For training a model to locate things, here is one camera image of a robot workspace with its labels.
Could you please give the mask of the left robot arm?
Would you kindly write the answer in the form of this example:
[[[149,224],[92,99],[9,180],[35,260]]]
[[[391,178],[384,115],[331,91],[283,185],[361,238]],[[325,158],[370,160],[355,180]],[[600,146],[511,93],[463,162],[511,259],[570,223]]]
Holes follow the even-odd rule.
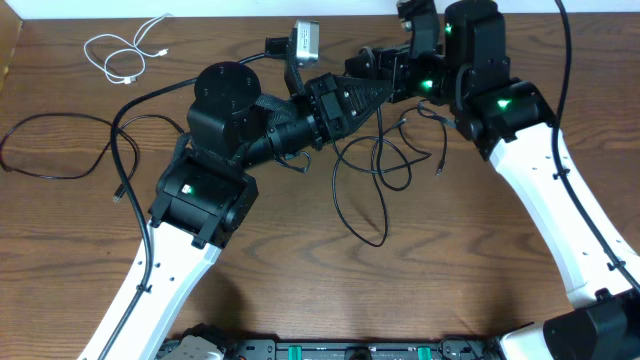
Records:
[[[263,91],[250,58],[219,62],[190,80],[195,99],[148,211],[123,284],[82,351],[85,359],[154,357],[195,285],[216,263],[258,197],[250,169],[354,134],[391,96],[388,81],[332,73],[302,81],[297,34],[271,38],[264,56],[286,65],[290,91]]]

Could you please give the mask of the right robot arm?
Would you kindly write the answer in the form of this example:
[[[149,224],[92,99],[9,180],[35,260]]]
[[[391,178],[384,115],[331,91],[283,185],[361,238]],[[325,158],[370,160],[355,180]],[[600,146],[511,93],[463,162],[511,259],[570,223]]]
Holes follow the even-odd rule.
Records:
[[[635,359],[639,255],[576,168],[560,122],[537,87],[510,74],[506,25],[493,1],[466,0],[438,14],[401,1],[410,41],[369,48],[345,63],[357,78],[386,80],[392,102],[421,97],[449,107],[456,130],[515,191],[561,275],[571,311],[496,337],[503,359]]]

